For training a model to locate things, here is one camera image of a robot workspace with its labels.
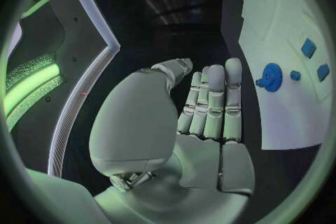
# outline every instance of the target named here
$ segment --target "blue square button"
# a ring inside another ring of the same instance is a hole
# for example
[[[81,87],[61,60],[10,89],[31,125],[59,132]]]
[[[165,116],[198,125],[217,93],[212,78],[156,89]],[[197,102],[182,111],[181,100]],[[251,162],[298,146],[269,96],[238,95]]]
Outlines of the blue square button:
[[[327,64],[321,65],[318,69],[319,80],[324,81],[324,79],[329,74],[329,72],[330,72],[330,69],[329,69],[329,66]]]
[[[316,46],[313,41],[307,38],[301,50],[302,53],[310,59],[316,50]]]

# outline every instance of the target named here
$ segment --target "blue knob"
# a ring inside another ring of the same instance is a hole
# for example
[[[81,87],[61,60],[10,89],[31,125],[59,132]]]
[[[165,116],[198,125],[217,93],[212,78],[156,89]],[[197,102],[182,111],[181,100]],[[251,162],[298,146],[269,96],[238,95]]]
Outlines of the blue knob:
[[[292,71],[291,72],[291,79],[295,81],[299,81],[301,79],[301,73],[298,71]]]
[[[275,92],[281,87],[282,71],[276,63],[269,63],[265,66],[263,77],[255,81],[258,87],[264,87],[269,92]]]

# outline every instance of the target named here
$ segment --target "green textured surface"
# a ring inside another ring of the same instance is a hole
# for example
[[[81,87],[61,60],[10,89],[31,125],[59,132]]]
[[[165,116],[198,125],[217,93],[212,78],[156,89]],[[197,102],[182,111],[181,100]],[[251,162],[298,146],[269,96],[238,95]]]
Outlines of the green textured surface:
[[[44,83],[42,86],[33,91],[28,95],[22,102],[20,102],[12,111],[12,113],[7,118],[8,130],[11,131],[15,124],[21,119],[21,117],[41,98],[46,94],[51,92],[53,89],[57,88],[64,82],[62,76],[54,77],[48,82]]]
[[[59,75],[59,68],[56,64],[52,64],[33,73],[20,81],[15,87],[12,87],[4,98],[5,115],[7,116],[28,94],[57,75]]]
[[[6,92],[11,89],[16,83],[29,76],[30,74],[40,70],[56,61],[56,56],[46,54],[30,60],[16,67],[6,78]]]

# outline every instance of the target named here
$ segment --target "white robot limb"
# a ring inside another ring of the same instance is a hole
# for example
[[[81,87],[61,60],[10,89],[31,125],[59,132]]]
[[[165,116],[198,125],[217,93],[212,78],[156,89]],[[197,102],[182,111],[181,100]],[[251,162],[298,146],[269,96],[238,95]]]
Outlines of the white robot limb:
[[[152,179],[174,156],[181,163],[182,187],[252,194],[253,165],[239,144],[240,61],[228,60],[226,73],[221,65],[195,72],[178,119],[169,93],[192,66],[189,59],[175,59],[141,69],[104,101],[89,149],[94,166],[115,189],[128,191]]]

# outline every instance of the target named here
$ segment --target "white panel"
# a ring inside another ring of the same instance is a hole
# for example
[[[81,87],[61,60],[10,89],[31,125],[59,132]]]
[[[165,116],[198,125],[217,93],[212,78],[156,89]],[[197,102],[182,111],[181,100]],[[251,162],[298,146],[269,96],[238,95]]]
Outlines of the white panel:
[[[317,68],[329,61],[315,19],[307,13],[311,11],[302,0],[244,0],[239,41],[254,81],[268,63],[277,63],[283,71],[277,92],[256,87],[264,150],[313,146],[326,133],[333,74],[318,80]],[[310,60],[301,52],[306,38],[317,47]],[[292,70],[301,72],[300,81],[290,79]]]

